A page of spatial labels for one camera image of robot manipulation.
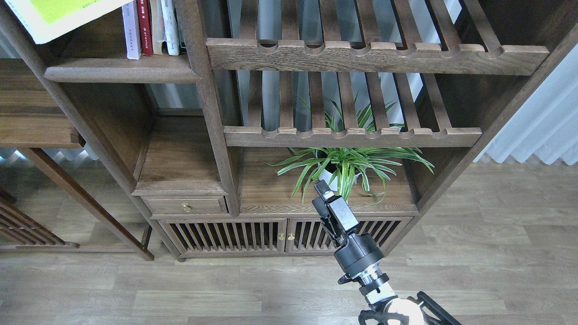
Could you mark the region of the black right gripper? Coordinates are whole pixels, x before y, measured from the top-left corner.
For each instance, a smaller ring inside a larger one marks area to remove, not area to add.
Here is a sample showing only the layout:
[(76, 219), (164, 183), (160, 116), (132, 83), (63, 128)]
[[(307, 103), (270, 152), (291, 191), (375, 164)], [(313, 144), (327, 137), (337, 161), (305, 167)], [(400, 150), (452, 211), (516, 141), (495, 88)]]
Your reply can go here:
[(379, 263), (384, 254), (369, 234), (359, 235), (358, 220), (341, 196), (335, 196), (326, 181), (314, 185), (318, 197), (312, 205), (318, 212), (322, 226), (330, 236), (337, 251), (334, 257), (347, 276), (358, 276), (370, 266)]

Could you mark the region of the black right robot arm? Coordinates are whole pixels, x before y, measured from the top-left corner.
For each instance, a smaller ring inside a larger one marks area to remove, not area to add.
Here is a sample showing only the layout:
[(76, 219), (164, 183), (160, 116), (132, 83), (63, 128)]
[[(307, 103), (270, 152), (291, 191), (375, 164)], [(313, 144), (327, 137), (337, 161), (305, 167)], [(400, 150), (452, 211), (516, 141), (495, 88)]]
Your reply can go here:
[(340, 195), (325, 181), (315, 184), (318, 197), (312, 204), (320, 214), (322, 227), (337, 250), (334, 257), (343, 276), (339, 284), (358, 282), (369, 305), (359, 313), (359, 323), (375, 320), (380, 325), (456, 325), (458, 321), (425, 292), (400, 298), (389, 284), (388, 275), (378, 267), (384, 254), (369, 234), (357, 234), (358, 220)]

